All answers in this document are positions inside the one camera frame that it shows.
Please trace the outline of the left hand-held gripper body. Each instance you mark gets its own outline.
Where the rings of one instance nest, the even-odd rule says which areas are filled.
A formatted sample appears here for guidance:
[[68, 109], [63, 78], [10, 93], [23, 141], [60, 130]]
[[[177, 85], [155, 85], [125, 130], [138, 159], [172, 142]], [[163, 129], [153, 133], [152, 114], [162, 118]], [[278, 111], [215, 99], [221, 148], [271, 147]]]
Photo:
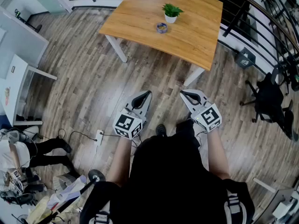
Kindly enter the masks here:
[[136, 110], [130, 110], [125, 107], [117, 112], [113, 121], [114, 132], [126, 139], [132, 140], [144, 127], [147, 122], [147, 115], [142, 116]]

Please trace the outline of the pile of papers and bags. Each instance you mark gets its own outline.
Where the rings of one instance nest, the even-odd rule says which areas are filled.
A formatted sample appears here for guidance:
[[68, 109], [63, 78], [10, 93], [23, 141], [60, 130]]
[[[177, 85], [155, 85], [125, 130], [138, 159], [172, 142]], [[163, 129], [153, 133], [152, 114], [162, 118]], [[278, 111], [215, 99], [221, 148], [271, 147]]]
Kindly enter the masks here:
[[72, 173], [53, 177], [54, 190], [52, 195], [44, 196], [34, 209], [29, 211], [26, 219], [28, 224], [37, 224], [44, 218], [54, 213], [67, 201], [78, 198], [80, 190], [86, 185], [87, 178], [84, 175], [75, 176]]

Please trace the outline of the person in black shirt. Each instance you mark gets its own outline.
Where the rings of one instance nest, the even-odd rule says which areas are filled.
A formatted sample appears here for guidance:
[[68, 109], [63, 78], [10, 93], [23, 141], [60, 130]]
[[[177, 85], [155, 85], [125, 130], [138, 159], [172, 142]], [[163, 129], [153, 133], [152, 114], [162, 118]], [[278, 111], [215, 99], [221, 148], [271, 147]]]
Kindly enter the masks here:
[[145, 139], [131, 154], [128, 181], [96, 183], [79, 224], [251, 224], [247, 184], [203, 166], [193, 124], [187, 119], [173, 136]]

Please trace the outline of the white table leg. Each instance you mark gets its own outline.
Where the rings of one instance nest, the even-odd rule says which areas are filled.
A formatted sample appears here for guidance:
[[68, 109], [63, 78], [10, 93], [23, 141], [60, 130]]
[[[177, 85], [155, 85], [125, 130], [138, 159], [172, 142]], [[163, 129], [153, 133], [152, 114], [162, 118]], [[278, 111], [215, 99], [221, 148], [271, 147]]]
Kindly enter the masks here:
[[198, 67], [185, 81], [184, 86], [189, 86], [194, 80], [196, 80], [205, 70]]
[[123, 53], [123, 51], [122, 51], [118, 41], [116, 40], [116, 38], [113, 37], [113, 36], [110, 36], [110, 35], [105, 35], [105, 37], [110, 42], [110, 44], [112, 45], [113, 49], [115, 50], [115, 52], [117, 53], [119, 58], [122, 60], [122, 62], [126, 63], [127, 62], [127, 57]]

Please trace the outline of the green plant in white pot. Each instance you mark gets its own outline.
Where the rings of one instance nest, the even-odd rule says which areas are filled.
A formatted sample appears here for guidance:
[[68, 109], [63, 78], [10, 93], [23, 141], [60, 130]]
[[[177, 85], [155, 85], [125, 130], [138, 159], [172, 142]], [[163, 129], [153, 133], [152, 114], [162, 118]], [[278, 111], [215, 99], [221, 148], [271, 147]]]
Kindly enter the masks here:
[[170, 24], [173, 24], [177, 17], [184, 12], [179, 7], [176, 7], [170, 3], [164, 4], [162, 10], [164, 11], [166, 22]]

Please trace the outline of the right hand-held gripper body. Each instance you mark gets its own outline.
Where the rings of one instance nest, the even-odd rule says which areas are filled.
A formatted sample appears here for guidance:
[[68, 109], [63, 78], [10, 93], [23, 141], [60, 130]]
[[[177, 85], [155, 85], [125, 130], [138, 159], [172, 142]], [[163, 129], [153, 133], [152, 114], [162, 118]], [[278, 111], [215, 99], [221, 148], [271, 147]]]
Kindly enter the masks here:
[[222, 124], [222, 116], [216, 106], [211, 104], [209, 107], [203, 106], [191, 115], [194, 122], [206, 130], [207, 133]]

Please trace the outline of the black stand with round base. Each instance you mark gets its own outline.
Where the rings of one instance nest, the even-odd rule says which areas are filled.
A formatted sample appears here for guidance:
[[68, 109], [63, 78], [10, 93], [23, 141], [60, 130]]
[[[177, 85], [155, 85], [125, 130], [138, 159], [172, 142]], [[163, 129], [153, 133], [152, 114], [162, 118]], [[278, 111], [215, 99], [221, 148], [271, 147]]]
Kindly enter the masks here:
[[55, 212], [51, 213], [49, 216], [44, 218], [38, 224], [49, 224], [52, 220], [54, 220], [59, 214], [65, 211], [74, 201], [76, 201], [84, 192], [86, 192], [93, 184], [96, 182], [105, 182], [105, 176], [98, 170], [93, 169], [88, 173], [89, 182], [86, 184], [80, 191], [77, 196], [71, 198], [63, 203]]

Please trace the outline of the black pedestal fan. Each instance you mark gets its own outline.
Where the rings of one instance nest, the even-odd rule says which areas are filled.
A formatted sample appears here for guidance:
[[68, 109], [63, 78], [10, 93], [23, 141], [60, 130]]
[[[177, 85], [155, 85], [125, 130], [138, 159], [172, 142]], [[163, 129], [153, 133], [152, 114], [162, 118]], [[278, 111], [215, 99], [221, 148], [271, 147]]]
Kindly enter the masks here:
[[14, 11], [15, 13], [15, 17], [17, 19], [19, 19], [21, 22], [23, 22], [24, 24], [26, 24], [27, 26], [29, 26], [30, 28], [32, 28], [33, 30], [35, 30], [37, 33], [40, 32], [41, 28], [42, 28], [42, 24], [39, 24], [37, 27], [34, 27], [32, 26], [29, 22], [27, 22], [26, 20], [24, 20], [22, 17], [21, 17], [21, 13], [20, 11], [18, 11], [18, 9], [15, 9]]

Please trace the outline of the black box with white logo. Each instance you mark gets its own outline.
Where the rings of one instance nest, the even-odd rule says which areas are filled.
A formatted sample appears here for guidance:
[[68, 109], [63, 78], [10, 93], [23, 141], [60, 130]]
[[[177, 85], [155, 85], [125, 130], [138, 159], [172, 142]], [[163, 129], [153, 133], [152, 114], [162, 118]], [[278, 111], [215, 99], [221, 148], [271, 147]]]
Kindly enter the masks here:
[[235, 56], [236, 64], [243, 69], [253, 66], [255, 61], [256, 56], [246, 47], [240, 50]]

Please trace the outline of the white partition panel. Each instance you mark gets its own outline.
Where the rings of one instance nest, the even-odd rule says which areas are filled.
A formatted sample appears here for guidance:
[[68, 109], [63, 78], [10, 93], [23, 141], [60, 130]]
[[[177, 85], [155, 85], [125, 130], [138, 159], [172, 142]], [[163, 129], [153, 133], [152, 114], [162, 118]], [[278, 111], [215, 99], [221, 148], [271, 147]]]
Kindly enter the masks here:
[[0, 7], [0, 67], [6, 69], [16, 54], [38, 67], [49, 42]]

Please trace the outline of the person's left forearm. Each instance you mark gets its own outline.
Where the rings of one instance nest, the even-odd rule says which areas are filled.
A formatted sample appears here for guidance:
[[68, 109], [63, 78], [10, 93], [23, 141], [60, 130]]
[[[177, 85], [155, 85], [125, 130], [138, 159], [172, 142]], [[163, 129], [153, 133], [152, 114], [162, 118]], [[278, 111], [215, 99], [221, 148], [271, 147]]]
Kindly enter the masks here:
[[111, 167], [108, 172], [107, 181], [123, 186], [129, 179], [130, 158], [132, 141], [121, 137]]

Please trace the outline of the person's right forearm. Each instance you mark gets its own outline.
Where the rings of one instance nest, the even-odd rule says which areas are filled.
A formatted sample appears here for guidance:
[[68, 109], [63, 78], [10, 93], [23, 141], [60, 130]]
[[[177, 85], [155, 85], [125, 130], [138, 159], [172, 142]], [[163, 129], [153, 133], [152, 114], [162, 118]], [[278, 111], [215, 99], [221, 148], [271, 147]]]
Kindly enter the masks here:
[[228, 159], [219, 135], [218, 128], [207, 134], [208, 168], [209, 171], [222, 180], [230, 179]]

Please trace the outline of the white power strip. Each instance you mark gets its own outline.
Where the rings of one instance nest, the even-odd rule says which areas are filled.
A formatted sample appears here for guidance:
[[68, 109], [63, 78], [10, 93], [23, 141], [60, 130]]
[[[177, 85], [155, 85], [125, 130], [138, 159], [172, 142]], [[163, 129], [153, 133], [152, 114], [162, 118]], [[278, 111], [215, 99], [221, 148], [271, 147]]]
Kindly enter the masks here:
[[104, 132], [102, 130], [97, 130], [96, 137], [94, 139], [94, 144], [98, 147], [101, 146], [103, 140]]

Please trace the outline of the person's black shoe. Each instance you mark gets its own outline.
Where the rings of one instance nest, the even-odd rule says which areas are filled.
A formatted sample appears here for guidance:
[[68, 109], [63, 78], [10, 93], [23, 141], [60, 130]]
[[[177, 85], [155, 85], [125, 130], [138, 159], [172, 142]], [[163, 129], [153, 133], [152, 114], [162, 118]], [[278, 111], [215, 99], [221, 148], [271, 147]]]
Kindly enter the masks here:
[[157, 136], [162, 136], [162, 137], [166, 137], [167, 136], [167, 132], [166, 132], [166, 127], [163, 124], [159, 124], [156, 127], [156, 135]]

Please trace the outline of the white desk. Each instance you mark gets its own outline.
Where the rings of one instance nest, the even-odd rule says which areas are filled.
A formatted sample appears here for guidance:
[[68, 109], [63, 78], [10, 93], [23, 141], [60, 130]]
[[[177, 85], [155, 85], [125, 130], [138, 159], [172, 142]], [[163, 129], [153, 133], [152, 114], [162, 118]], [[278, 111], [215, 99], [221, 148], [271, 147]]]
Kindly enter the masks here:
[[21, 91], [28, 72], [40, 74], [42, 76], [57, 80], [57, 77], [41, 71], [22, 60], [16, 54], [10, 63], [7, 77], [4, 80], [4, 88], [0, 91], [1, 103], [4, 112], [11, 126], [41, 126], [42, 121], [17, 121], [17, 109], [21, 97]]
[[299, 224], [299, 177], [292, 188], [286, 189], [274, 189], [257, 178], [253, 181], [274, 196], [252, 224]]

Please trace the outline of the black office chair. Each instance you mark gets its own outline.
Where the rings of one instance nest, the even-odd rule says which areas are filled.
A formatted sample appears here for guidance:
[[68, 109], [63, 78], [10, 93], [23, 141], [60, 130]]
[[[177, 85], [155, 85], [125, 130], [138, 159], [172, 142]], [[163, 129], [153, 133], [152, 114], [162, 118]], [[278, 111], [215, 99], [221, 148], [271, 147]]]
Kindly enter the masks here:
[[288, 57], [286, 61], [279, 62], [271, 74], [271, 82], [274, 84], [276, 77], [278, 74], [282, 74], [283, 81], [279, 86], [286, 83], [287, 93], [286, 96], [289, 94], [289, 85], [293, 91], [299, 91], [299, 59], [298, 56], [295, 57]]
[[275, 74], [267, 73], [263, 81], [257, 82], [257, 90], [249, 80], [246, 80], [245, 84], [253, 91], [255, 100], [247, 103], [240, 101], [240, 105], [254, 104], [256, 116], [252, 119], [252, 123], [256, 123], [258, 119], [268, 123], [277, 123], [290, 140], [297, 142], [299, 141], [299, 134], [295, 132], [293, 127], [293, 101], [290, 101], [288, 107], [282, 107], [284, 96], [275, 79]]

